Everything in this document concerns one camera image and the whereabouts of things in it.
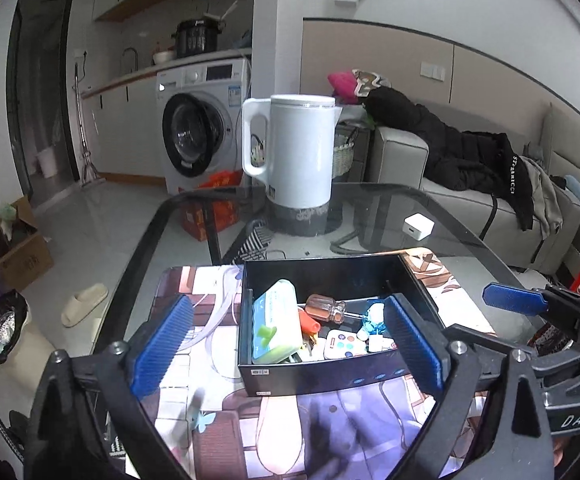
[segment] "white power adapter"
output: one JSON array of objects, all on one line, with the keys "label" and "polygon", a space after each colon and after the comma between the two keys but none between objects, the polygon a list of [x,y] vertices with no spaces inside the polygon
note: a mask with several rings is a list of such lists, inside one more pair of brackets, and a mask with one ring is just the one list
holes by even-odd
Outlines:
[{"label": "white power adapter", "polygon": [[432,232],[435,223],[421,213],[409,216],[403,223],[403,232],[412,236],[415,240],[423,240]]}]

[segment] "label sticker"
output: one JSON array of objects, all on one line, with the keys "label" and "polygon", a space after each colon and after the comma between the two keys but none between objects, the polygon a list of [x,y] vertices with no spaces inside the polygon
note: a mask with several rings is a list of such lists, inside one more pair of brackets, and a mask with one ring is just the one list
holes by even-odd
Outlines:
[{"label": "label sticker", "polygon": [[228,86],[228,106],[241,106],[241,87],[238,85]]}]

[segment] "storage box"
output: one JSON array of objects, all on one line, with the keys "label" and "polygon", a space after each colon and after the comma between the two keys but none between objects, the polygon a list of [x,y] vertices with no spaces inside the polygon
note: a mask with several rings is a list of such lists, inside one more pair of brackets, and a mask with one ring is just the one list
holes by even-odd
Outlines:
[{"label": "storage box", "polygon": [[6,284],[21,292],[50,269],[53,262],[46,241],[38,231],[38,224],[32,214],[28,199],[19,198],[12,203],[12,206],[16,208],[19,219],[37,229],[36,233],[11,248],[0,258],[0,269]]},{"label": "storage box", "polygon": [[[211,176],[208,182],[202,184],[199,188],[238,186],[242,176],[242,171],[221,171]],[[212,211],[214,213],[214,227],[217,232],[236,224],[239,220],[237,204],[231,200],[214,202],[212,204]],[[181,207],[181,226],[200,242],[208,239],[206,224],[204,222],[204,212],[199,206],[193,203]]]},{"label": "storage box", "polygon": [[[238,367],[250,396],[290,396],[315,394],[378,383],[408,373],[399,350],[387,350],[337,360],[296,364],[252,364],[252,303],[280,279],[295,288],[297,302],[311,294],[339,300],[400,292],[424,320],[443,327],[436,305],[423,284],[414,277],[401,254],[378,254],[349,258],[313,260],[267,260],[246,262],[238,345]],[[349,312],[362,314],[366,302],[351,303]],[[330,329],[355,334],[360,320],[346,319],[342,325],[323,324],[320,336]]]}]

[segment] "electric kettle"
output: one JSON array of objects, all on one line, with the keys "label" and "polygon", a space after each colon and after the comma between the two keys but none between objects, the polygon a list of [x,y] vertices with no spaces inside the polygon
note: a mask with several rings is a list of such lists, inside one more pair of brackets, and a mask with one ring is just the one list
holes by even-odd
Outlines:
[{"label": "electric kettle", "polygon": [[[332,188],[334,131],[341,108],[333,97],[273,95],[243,103],[243,171],[266,186],[275,224],[314,236],[325,228]],[[266,119],[265,163],[252,165],[250,123]]]}]

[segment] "kettle base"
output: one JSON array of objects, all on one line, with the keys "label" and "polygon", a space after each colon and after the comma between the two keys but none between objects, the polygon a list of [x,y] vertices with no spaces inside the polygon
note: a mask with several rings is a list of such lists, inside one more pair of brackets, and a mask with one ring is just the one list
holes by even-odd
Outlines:
[{"label": "kettle base", "polygon": [[315,237],[326,232],[330,202],[318,207],[292,208],[266,198],[266,221],[276,232],[301,237]]}]

